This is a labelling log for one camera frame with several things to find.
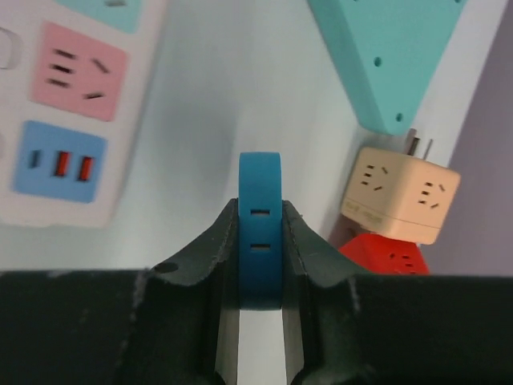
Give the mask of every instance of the light gray background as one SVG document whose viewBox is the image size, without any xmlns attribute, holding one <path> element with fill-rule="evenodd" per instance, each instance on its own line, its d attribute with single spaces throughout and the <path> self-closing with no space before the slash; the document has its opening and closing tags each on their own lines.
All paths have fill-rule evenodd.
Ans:
<svg viewBox="0 0 513 385">
<path fill-rule="evenodd" d="M 467 3 L 426 94 L 414 126 L 435 139 L 435 163 L 450 158 L 504 3 Z M 284 198 L 327 237 L 358 148 L 397 147 L 358 127 L 306 1 L 173 0 L 168 18 L 113 223 L 2 226 L 3 269 L 154 265 L 237 195 L 241 151 L 280 152 Z M 280 312 L 242 312 L 239 363 L 242 385 L 285 383 Z"/>
<path fill-rule="evenodd" d="M 510 2 L 450 162 L 461 188 L 440 238 L 423 248 L 435 273 L 513 275 L 512 38 Z"/>
</svg>

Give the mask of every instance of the electrical outlet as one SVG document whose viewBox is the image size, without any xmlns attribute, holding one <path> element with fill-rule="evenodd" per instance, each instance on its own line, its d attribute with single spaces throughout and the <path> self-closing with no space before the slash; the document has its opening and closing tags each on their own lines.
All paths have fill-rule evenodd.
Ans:
<svg viewBox="0 0 513 385">
<path fill-rule="evenodd" d="M 384 237 L 430 245 L 458 188 L 458 173 L 377 148 L 358 154 L 341 213 Z"/>
<path fill-rule="evenodd" d="M 133 34 L 137 30 L 141 13 L 141 0 L 56 0 L 89 18 Z"/>
<path fill-rule="evenodd" d="M 25 123 L 13 190 L 91 203 L 95 199 L 107 141 L 43 122 Z"/>
<path fill-rule="evenodd" d="M 33 101 L 98 120 L 113 120 L 127 54 L 52 22 L 43 28 Z"/>
<path fill-rule="evenodd" d="M 338 250 L 358 265 L 377 274 L 429 274 L 419 247 L 413 242 L 361 234 Z"/>
</svg>

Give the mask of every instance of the beige cube socket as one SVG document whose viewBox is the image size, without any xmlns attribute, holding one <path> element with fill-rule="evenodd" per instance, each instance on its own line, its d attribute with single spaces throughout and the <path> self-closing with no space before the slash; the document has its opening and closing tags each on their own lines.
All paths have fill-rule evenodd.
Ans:
<svg viewBox="0 0 513 385">
<path fill-rule="evenodd" d="M 431 245 L 459 181 L 448 168 L 366 147 L 358 154 L 341 213 L 383 237 Z"/>
</svg>

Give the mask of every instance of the blue usb panel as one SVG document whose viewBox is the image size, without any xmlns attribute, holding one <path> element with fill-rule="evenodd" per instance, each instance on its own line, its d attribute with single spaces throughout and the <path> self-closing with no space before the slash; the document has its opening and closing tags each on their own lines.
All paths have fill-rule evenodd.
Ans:
<svg viewBox="0 0 513 385">
<path fill-rule="evenodd" d="M 38 121 L 25 122 L 13 190 L 91 203 L 99 186 L 107 141 Z"/>
</svg>

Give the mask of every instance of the red power strip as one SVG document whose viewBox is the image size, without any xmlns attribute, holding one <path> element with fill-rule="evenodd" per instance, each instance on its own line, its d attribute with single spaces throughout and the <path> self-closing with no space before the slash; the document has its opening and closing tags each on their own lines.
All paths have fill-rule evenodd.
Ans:
<svg viewBox="0 0 513 385">
<path fill-rule="evenodd" d="M 377 234 L 360 234 L 338 251 L 377 274 L 430 273 L 420 249 L 413 242 L 398 241 Z"/>
</svg>

